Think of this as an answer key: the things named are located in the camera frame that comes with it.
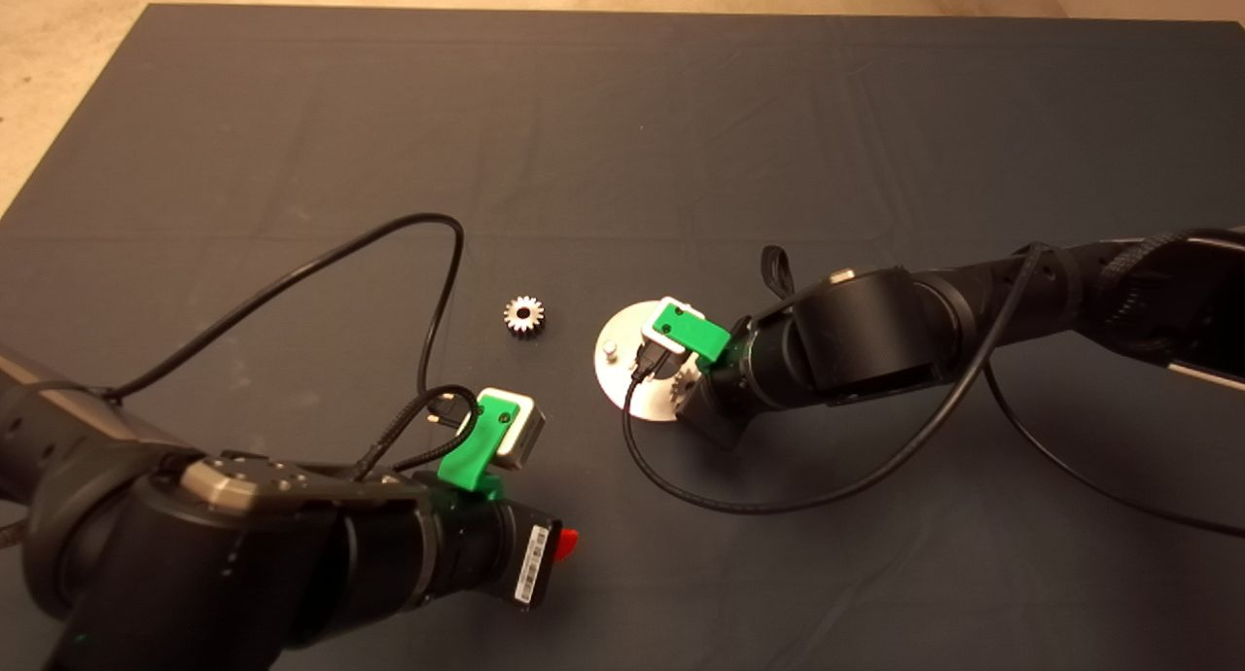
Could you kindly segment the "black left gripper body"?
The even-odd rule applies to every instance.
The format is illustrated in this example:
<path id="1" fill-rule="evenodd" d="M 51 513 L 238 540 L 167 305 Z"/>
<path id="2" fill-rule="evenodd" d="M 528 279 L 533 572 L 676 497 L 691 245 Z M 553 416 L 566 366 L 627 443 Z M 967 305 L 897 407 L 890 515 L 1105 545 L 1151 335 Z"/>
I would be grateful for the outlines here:
<path id="1" fill-rule="evenodd" d="M 436 510 L 432 598 L 477 593 L 534 610 L 547 600 L 559 517 L 512 500 L 462 502 Z"/>

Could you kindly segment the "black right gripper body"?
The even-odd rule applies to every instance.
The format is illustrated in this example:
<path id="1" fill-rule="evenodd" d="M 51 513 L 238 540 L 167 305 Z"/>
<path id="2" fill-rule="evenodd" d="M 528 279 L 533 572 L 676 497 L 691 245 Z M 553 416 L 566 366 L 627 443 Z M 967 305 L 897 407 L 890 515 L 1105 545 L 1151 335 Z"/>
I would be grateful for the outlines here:
<path id="1" fill-rule="evenodd" d="M 769 405 L 742 375 L 728 373 L 725 382 L 696 367 L 674 375 L 676 422 L 716 448 L 736 449 L 752 420 L 764 412 L 769 412 Z"/>

